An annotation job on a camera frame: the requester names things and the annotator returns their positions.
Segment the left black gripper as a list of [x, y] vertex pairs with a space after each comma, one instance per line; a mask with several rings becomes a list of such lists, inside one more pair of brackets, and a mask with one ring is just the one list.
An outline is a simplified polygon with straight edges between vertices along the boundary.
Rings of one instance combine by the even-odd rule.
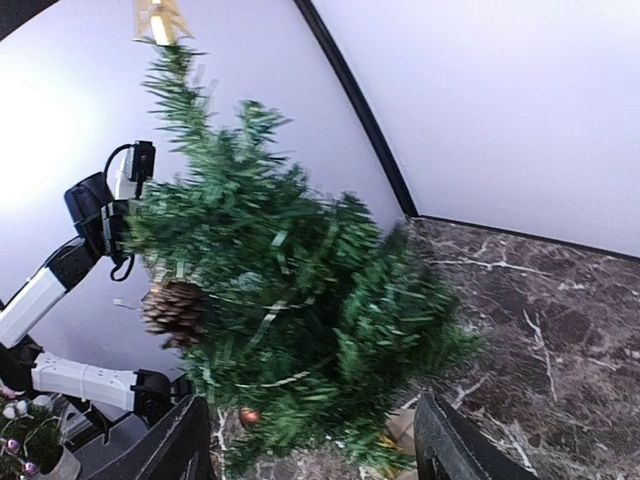
[[125, 217], [130, 199], [115, 199], [103, 172], [80, 181], [64, 194], [74, 227], [86, 240], [94, 256], [125, 258]]

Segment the gold gift box ornament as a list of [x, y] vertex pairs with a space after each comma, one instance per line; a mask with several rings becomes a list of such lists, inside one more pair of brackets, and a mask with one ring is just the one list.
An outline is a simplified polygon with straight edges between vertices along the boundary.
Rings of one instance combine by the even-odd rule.
[[388, 435], [381, 435], [378, 437], [376, 444], [381, 448], [385, 448], [387, 450], [400, 452], [401, 448], [398, 444]]

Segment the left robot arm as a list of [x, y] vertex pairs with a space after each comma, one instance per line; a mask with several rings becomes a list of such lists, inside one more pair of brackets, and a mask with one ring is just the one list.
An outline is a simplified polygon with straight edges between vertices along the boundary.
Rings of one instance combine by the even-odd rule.
[[65, 209], [41, 206], [22, 220], [1, 214], [1, 381], [132, 412], [156, 424], [172, 407], [159, 344], [131, 302], [142, 283], [116, 246], [125, 198], [102, 172], [64, 192]]

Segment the small green christmas tree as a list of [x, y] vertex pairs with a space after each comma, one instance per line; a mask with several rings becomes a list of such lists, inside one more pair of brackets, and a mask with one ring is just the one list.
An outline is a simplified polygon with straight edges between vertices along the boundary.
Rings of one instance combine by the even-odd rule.
[[145, 187], [129, 246], [156, 284], [209, 296], [205, 336], [184, 350], [196, 390], [216, 409], [261, 414], [229, 443], [226, 474], [329, 442], [397, 472], [408, 457], [376, 444], [397, 392], [470, 359], [482, 339], [403, 227], [381, 230], [352, 193], [318, 192], [277, 150], [278, 111], [246, 100], [234, 126], [212, 127], [197, 57], [160, 46], [149, 67], [145, 88], [188, 172]]

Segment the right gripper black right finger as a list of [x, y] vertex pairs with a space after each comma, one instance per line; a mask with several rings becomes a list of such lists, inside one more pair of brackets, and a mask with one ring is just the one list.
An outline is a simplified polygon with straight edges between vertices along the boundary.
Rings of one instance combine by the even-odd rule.
[[465, 417], [434, 392], [415, 409], [414, 444], [420, 479], [434, 479], [437, 459], [451, 479], [518, 480], [537, 476], [494, 447]]

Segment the brown ball ornament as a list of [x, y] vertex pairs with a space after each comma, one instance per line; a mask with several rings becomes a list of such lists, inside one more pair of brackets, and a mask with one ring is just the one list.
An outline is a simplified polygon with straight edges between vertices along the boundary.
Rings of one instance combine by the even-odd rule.
[[239, 410], [239, 420], [244, 429], [249, 429], [261, 422], [261, 414], [257, 410], [242, 407]]

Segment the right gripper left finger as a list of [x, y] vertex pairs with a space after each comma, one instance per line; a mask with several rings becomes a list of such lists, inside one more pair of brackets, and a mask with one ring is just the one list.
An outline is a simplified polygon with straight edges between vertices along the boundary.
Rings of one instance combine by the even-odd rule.
[[182, 399], [123, 455], [89, 477], [99, 479], [211, 479], [209, 409], [204, 398]]

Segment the brown pine cone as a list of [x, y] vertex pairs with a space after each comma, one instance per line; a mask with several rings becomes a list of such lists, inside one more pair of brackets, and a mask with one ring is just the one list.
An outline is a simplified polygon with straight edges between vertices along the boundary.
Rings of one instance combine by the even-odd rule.
[[208, 294], [196, 284], [158, 283], [142, 299], [142, 320], [148, 333], [167, 336], [162, 349], [185, 350], [202, 342], [209, 303]]

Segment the gold star tree topper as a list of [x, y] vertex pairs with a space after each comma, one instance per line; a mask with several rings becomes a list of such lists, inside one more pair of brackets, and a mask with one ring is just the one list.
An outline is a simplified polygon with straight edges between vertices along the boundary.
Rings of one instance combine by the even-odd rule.
[[181, 38], [194, 39], [194, 35], [174, 0], [135, 0], [135, 41], [151, 38], [156, 45], [174, 45]]

